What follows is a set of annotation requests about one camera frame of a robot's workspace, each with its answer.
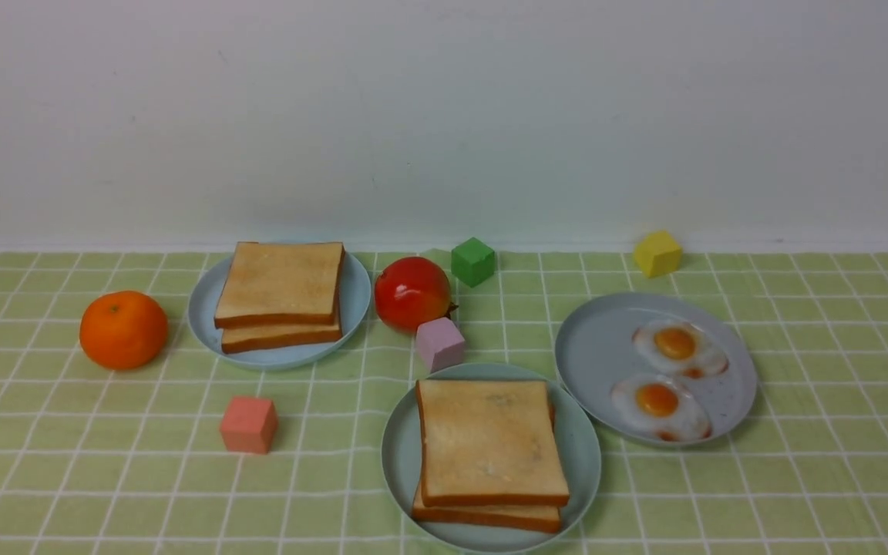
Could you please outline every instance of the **stack of toast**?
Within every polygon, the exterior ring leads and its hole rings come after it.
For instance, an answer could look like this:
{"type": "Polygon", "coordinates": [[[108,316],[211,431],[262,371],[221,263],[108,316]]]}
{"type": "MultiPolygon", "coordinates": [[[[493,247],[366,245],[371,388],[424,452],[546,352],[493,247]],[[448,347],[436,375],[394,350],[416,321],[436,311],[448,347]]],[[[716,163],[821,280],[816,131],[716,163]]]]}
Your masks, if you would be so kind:
{"type": "Polygon", "coordinates": [[[422,379],[412,517],[557,533],[570,498],[546,382],[422,379]]]}
{"type": "Polygon", "coordinates": [[[343,243],[240,242],[214,313],[225,354],[341,338],[343,243]]]}

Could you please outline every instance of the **egg yolk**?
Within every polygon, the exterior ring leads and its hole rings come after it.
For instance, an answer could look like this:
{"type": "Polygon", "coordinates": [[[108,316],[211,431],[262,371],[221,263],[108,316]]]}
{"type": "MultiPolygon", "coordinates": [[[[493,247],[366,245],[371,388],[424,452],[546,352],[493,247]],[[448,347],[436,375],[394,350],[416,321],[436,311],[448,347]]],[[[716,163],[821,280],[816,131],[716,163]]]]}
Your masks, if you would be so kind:
{"type": "Polygon", "coordinates": [[[656,344],[656,348],[662,352],[663,356],[676,359],[676,361],[683,361],[684,358],[690,358],[694,354],[694,337],[691,337],[687,330],[681,328],[656,331],[653,343],[656,344]]]}
{"type": "Polygon", "coordinates": [[[635,403],[648,415],[662,418],[677,411],[677,394],[662,383],[651,383],[640,387],[635,392],[635,403]]]}

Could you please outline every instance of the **light purple cube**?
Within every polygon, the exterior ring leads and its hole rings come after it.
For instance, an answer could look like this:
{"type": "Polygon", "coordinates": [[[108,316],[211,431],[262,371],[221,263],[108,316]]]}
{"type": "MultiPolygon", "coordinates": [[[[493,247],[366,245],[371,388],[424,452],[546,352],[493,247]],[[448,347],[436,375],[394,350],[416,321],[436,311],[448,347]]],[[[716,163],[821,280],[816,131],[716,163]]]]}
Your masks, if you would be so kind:
{"type": "Polygon", "coordinates": [[[416,351],[430,372],[437,372],[465,361],[465,338],[450,318],[438,318],[416,328],[416,351]]]}

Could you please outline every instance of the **white wall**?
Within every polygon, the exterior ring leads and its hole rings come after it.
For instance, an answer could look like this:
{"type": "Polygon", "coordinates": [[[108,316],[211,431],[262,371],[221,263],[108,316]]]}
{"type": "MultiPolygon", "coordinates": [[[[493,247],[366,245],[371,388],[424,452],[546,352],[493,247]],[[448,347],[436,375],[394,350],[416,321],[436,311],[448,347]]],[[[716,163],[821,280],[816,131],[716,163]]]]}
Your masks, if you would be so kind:
{"type": "Polygon", "coordinates": [[[888,245],[888,0],[0,0],[0,245],[658,226],[888,245]]]}

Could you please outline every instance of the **egg white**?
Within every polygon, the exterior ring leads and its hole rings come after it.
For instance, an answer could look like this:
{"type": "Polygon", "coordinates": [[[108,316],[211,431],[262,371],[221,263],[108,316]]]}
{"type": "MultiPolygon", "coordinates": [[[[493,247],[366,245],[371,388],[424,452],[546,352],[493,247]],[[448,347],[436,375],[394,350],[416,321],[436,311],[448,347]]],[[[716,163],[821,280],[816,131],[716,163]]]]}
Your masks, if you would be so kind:
{"type": "Polygon", "coordinates": [[[701,378],[720,375],[728,369],[728,358],[722,348],[713,343],[708,335],[701,333],[701,330],[681,320],[659,319],[643,324],[632,334],[632,347],[652,368],[666,375],[701,378]],[[694,338],[694,354],[684,359],[673,359],[662,354],[656,347],[654,337],[667,328],[687,331],[694,338]]]}
{"type": "Polygon", "coordinates": [[[621,418],[634,431],[675,442],[693,442],[711,435],[711,419],[701,403],[687,387],[670,376],[641,372],[616,382],[610,391],[610,401],[621,418]],[[659,382],[677,395],[677,408],[668,417],[655,417],[639,408],[635,395],[640,387],[659,382]]]}

